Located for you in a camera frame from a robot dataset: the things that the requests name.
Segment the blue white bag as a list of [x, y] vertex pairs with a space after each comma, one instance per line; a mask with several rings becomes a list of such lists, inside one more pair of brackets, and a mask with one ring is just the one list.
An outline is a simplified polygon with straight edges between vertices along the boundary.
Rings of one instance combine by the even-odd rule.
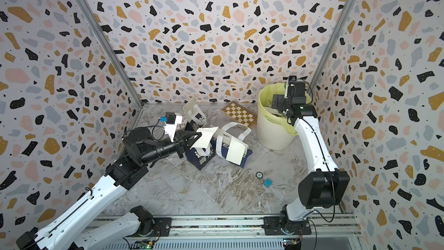
[[[243, 132], [238, 136], [230, 134], [228, 131], [233, 127], [243, 128]], [[249, 146], [244, 143], [244, 139], [251, 133], [251, 129], [243, 124], [230, 122], [214, 133], [210, 143], [213, 146], [216, 155], [224, 158], [226, 161], [244, 168], [247, 158], [252, 154]]]
[[191, 98], [188, 102], [183, 106], [183, 113], [185, 118], [190, 123], [193, 121], [199, 126], [204, 126], [207, 123], [207, 119], [205, 117], [204, 112], [198, 106], [195, 98]]

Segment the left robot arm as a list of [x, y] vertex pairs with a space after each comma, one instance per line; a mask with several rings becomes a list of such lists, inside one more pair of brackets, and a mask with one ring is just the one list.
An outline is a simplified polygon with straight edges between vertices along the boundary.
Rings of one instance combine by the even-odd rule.
[[132, 189], [157, 161], [173, 153], [184, 155], [201, 135], [179, 130], [173, 139], [156, 141], [148, 127], [130, 130], [123, 137], [123, 155], [106, 168], [99, 181], [45, 228], [22, 234], [16, 245], [21, 250], [92, 250], [133, 234], [154, 235], [160, 229], [155, 226], [153, 215], [142, 206], [132, 208], [91, 234], [82, 232], [110, 203]]

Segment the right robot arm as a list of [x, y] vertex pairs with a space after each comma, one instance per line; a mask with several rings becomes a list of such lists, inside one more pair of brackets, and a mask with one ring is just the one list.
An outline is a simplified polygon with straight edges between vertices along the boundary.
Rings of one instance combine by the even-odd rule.
[[348, 173], [341, 171], [329, 154], [316, 110], [306, 102], [305, 88], [309, 86], [290, 75], [285, 93], [275, 94], [272, 99], [272, 108], [284, 115], [299, 135], [308, 166], [308, 175], [298, 185], [298, 197], [280, 212], [279, 226], [284, 234], [302, 232], [307, 217], [320, 215], [321, 209], [332, 208], [335, 214], [350, 181]]

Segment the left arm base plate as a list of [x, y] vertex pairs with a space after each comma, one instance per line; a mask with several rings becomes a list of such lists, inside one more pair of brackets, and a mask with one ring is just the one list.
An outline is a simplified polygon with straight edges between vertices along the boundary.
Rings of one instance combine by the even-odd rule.
[[142, 237], [143, 239], [168, 237], [171, 230], [171, 224], [172, 218], [169, 217], [145, 219], [141, 222], [133, 236]]

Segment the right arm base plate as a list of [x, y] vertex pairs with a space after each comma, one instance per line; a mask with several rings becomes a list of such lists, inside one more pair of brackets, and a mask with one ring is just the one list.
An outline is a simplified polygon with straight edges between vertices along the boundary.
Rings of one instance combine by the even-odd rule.
[[308, 221], [286, 221], [279, 216], [265, 216], [262, 228], [266, 236], [306, 236], [312, 234]]

